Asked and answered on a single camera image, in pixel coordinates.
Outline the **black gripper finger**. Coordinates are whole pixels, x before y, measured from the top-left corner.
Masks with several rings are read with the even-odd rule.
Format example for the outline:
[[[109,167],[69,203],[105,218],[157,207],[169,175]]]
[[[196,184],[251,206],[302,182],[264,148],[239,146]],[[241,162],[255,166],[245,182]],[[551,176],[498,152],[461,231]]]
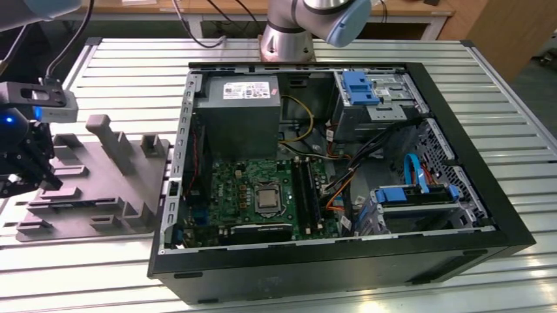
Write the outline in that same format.
[[[1,199],[25,194],[38,188],[40,180],[25,175],[1,175]]]
[[[29,121],[28,126],[22,148],[29,160],[28,176],[44,190],[58,190],[62,182],[54,176],[49,163],[54,157],[49,125],[38,121]]]

